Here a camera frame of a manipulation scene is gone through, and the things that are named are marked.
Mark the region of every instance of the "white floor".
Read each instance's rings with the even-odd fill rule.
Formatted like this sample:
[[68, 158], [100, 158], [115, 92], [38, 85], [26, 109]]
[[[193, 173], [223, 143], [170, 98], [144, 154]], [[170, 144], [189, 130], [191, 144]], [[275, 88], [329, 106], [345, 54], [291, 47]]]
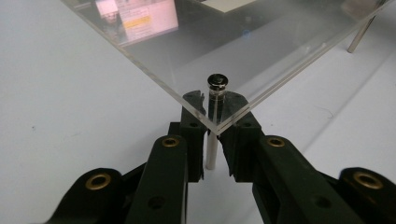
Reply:
[[[353, 54], [351, 35], [256, 107], [264, 132], [334, 177], [360, 166], [396, 182], [395, 10]], [[62, 3], [2, 1], [0, 27], [0, 223], [46, 221], [80, 175], [135, 168], [179, 119], [175, 100]], [[261, 223], [251, 185], [218, 158], [190, 184], [188, 223]]]

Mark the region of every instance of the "metal screw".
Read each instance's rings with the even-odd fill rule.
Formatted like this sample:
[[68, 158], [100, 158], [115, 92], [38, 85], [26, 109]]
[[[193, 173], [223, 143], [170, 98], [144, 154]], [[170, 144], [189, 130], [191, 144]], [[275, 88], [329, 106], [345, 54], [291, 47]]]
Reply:
[[212, 91], [224, 91], [228, 78], [222, 74], [213, 74], [207, 79], [207, 84]]

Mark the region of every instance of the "screw hole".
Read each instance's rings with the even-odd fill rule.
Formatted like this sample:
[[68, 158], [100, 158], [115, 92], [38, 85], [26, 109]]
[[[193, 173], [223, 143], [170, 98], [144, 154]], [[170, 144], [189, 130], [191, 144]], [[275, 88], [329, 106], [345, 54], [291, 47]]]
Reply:
[[165, 198], [162, 196], [152, 197], [148, 200], [148, 207], [152, 210], [158, 210], [165, 204]]
[[356, 172], [353, 175], [353, 178], [361, 185], [369, 189], [382, 189], [382, 182], [377, 179], [374, 175], [364, 173], [364, 172]]
[[163, 139], [163, 146], [164, 147], [175, 147], [178, 145], [178, 140], [173, 137]]
[[106, 173], [92, 175], [87, 182], [85, 188], [90, 190], [98, 190], [105, 188], [111, 181], [111, 176]]
[[272, 137], [267, 140], [268, 145], [272, 147], [283, 147], [285, 146], [285, 142], [277, 137]]
[[323, 196], [313, 196], [311, 197], [311, 202], [321, 208], [330, 208], [332, 206], [332, 203]]

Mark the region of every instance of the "black plastic part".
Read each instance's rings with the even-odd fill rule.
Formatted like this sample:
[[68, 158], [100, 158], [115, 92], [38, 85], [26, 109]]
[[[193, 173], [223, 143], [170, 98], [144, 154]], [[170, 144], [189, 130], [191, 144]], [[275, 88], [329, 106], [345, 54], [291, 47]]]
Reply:
[[[263, 136], [255, 152], [270, 184], [254, 183], [260, 211], [272, 211], [262, 212], [263, 220], [269, 223], [363, 223], [289, 140]], [[272, 189], [279, 199], [278, 211], [265, 207], [269, 204], [263, 193], [266, 189]]]
[[125, 223], [185, 223], [186, 189], [186, 141], [178, 135], [159, 138], [151, 150]]
[[384, 176], [348, 168], [341, 172], [337, 188], [366, 223], [396, 223], [396, 186]]
[[[248, 103], [244, 96], [231, 91], [226, 93], [225, 98], [226, 114], [233, 114]], [[253, 181], [256, 163], [253, 148], [262, 135], [262, 126], [250, 112], [220, 135], [230, 175], [236, 182]]]
[[140, 179], [142, 178], [143, 171], [145, 170], [146, 163], [141, 164], [140, 166], [134, 168], [132, 171], [122, 176], [123, 184], [122, 184], [122, 193], [125, 195], [125, 202], [121, 210], [120, 220], [126, 218], [129, 207], [131, 206], [132, 201], [134, 200], [134, 196], [136, 194], [137, 187], [139, 186]]
[[116, 223], [115, 217], [119, 216], [124, 201], [121, 184], [118, 171], [104, 168], [89, 171], [66, 192], [55, 213], [46, 223]]
[[[203, 115], [205, 114], [204, 96], [200, 91], [191, 91], [185, 94], [183, 98]], [[204, 177], [204, 138], [206, 130], [206, 126], [200, 120], [186, 108], [182, 108], [178, 134], [188, 142], [189, 182], [198, 182]]]
[[168, 134], [180, 135], [180, 122], [171, 122], [169, 124]]

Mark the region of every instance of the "metal rod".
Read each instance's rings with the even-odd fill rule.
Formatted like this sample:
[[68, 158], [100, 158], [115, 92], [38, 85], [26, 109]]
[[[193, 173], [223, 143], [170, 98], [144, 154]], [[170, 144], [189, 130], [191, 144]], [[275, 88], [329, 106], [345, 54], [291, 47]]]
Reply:
[[[207, 79], [209, 86], [209, 119], [216, 124], [221, 122], [222, 107], [224, 104], [225, 87], [228, 84], [228, 78], [222, 74], [211, 75]], [[209, 132], [206, 144], [206, 169], [213, 170], [216, 167], [216, 156], [218, 153], [218, 137]]]
[[373, 22], [375, 17], [372, 17], [369, 21], [367, 21], [366, 24], [364, 24], [358, 31], [358, 33], [355, 35], [355, 38], [353, 39], [352, 43], [350, 44], [349, 48], [347, 51], [349, 53], [353, 53], [355, 51], [356, 47], [359, 45], [361, 42], [361, 39], [363, 38], [364, 34], [366, 33], [367, 29], [370, 27], [370, 24]]

